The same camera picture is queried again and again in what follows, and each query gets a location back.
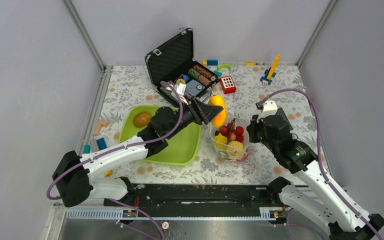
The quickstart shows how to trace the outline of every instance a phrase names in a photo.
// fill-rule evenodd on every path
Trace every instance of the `yellow toy block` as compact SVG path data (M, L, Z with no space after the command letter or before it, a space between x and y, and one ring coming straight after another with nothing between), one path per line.
M271 65L270 71L268 72L267 79L270 80L272 78L273 73L275 72L276 68L278 67L279 59L281 58L280 54L277 54L274 58L273 65Z

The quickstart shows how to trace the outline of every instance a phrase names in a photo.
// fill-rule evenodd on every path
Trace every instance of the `plastic bowl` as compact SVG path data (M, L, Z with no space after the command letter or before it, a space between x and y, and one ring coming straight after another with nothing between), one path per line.
M119 143L122 143L131 137L135 136L145 127L136 127L133 125L133 119L137 114L147 112L151 116L155 115L157 109L160 106L154 105L139 105L130 110L127 119L124 122L123 128L121 129ZM201 139L201 125L191 123L174 137L169 139L168 147L164 148L158 154L143 159L145 162L155 164L168 164L168 165L187 165L194 160Z
M248 147L250 146L250 135L247 132L247 126L250 124L250 121L234 116L227 116L226 121L224 121L223 125L226 126L233 119L236 119L234 124L235 128L238 126L243 127L243 149L217 142L214 137L216 131L219 130L219 127L211 126L209 129L209 137L211 138L212 145L214 146L215 151L218 155L220 155L220 157L230 161L243 162L247 159L249 154Z

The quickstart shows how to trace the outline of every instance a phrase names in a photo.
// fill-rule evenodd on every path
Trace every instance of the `green toy block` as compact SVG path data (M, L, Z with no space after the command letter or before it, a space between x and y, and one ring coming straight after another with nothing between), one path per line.
M219 64L219 65L217 65L217 68L218 68L218 70L220 70L220 69L231 69L232 68L232 64L230 64L230 63Z

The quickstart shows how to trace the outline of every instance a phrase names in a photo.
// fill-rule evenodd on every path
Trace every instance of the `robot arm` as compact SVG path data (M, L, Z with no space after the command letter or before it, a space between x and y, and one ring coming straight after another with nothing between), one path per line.
M272 181L268 189L271 189L282 203L297 209L318 224L330 235L331 240L371 239L374 233L360 216L356 216L343 203L329 186L329 182L360 212L361 216L370 219L376 230L384 225L384 219L379 214L370 214L359 206L326 171L329 182L325 181L318 166L317 155L307 144L293 138L287 119L278 113L273 101L264 103L262 113L254 115L246 129L250 142L264 144L273 153L277 162L309 186L323 204L299 192L283 177Z
M171 133L170 139L191 123L208 124L221 111L222 106L208 105L193 98L183 105L180 125ZM86 199L121 199L128 192L130 182L127 178L105 178L105 173L117 166L148 158L168 146L165 139L154 141L168 134L178 122L180 113L171 107L160 107L147 127L136 136L118 145L93 153L77 155L67 152L56 168L52 178L55 180L71 167L84 163L70 171L55 185L66 207L76 206Z

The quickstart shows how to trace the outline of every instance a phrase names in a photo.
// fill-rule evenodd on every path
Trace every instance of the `blue toy block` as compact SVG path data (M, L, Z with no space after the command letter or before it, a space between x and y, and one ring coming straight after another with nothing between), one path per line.
M91 146L88 145L88 144L84 145L83 153L84 153L84 154L88 154L88 153L90 153L90 152L91 152Z
M217 60L217 59L208 59L206 61L206 64L208 66L217 66L217 65L219 65L219 60Z
M219 72L219 71L217 71L217 70L215 70L215 71L214 71L214 73L215 73L217 76L219 76L219 77L221 77L221 76L222 76L222 73L221 73L221 72Z
M184 79L185 83L187 83L189 81L189 77L186 74L182 74L181 78Z
M262 76L260 78L260 80L259 80L260 82L266 81L268 83L268 85L272 84L272 80L271 79L267 79L267 76L269 75L269 71L270 71L271 68L272 67L269 67L268 69L266 69L264 71L264 76ZM273 75L271 75L271 78L274 78L275 76L276 76L276 73L273 72Z
M104 150L107 148L107 143L105 143L105 139L103 137L96 140L96 144L98 145L99 150Z

